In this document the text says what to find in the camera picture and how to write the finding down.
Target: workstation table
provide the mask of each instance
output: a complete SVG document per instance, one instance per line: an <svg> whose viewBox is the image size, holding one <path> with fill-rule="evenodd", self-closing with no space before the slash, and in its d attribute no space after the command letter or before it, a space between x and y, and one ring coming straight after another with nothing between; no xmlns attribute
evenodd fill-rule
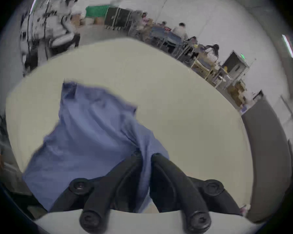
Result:
<svg viewBox="0 0 293 234"><path fill-rule="evenodd" d="M9 94L7 130L22 172L59 120L64 80L107 88L137 105L137 120L186 175L217 179L240 207L250 203L252 156L238 111L181 62L129 38L52 58Z"/></svg>

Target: blue tablecloth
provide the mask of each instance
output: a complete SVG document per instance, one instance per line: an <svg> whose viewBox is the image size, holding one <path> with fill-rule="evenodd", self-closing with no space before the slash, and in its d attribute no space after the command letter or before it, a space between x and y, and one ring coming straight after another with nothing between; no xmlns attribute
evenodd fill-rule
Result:
<svg viewBox="0 0 293 234"><path fill-rule="evenodd" d="M105 89L63 83L59 122L23 174L45 209L50 210L73 179L104 176L137 149L143 168L136 211L148 205L151 156L161 153L168 158L168 153L152 131L137 122L136 109Z"/></svg>

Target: fluorescent light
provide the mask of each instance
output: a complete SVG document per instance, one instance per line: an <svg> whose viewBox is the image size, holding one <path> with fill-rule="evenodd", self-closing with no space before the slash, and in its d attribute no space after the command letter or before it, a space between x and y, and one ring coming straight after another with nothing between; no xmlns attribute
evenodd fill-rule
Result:
<svg viewBox="0 0 293 234"><path fill-rule="evenodd" d="M283 40L284 40L284 42L286 44L286 47L287 47L287 49L288 49L288 51L290 53L290 56L293 58L293 51L292 51L292 49L290 47L289 41L287 40L285 35L282 35L282 37L283 37Z"/></svg>
<svg viewBox="0 0 293 234"><path fill-rule="evenodd" d="M37 1L37 0L34 0L34 2L32 3L29 13L32 12L32 10L33 10L33 8L34 8L34 6L35 6L36 1Z"/></svg>

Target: desk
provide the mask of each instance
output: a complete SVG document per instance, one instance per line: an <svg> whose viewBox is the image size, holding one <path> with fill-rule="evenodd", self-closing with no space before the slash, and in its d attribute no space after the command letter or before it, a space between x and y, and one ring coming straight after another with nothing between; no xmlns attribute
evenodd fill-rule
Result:
<svg viewBox="0 0 293 234"><path fill-rule="evenodd" d="M238 111L182 63L130 38L51 58L14 88L6 119L22 172L59 120L64 80L106 87L137 105L138 121L154 132L186 175L217 179L239 206L250 203L252 157Z"/></svg>

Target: chair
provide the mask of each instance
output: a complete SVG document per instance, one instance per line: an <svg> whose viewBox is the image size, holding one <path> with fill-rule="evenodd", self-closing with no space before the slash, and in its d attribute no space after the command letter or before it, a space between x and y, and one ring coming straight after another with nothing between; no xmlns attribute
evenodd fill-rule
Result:
<svg viewBox="0 0 293 234"><path fill-rule="evenodd" d="M162 46L164 45L164 43L167 42L167 47L168 46L173 46L175 47L174 51L171 53L171 55L173 56L174 53L177 52L178 48L183 44L183 41L181 41L181 37L175 35L172 32L168 33L167 39L166 41L164 41L161 45L160 48L162 48Z"/></svg>
<svg viewBox="0 0 293 234"><path fill-rule="evenodd" d="M149 33L148 39L154 39L156 40L156 46L159 42L164 42L164 39L166 38L167 34L165 33L165 29L161 27L152 27L151 32Z"/></svg>

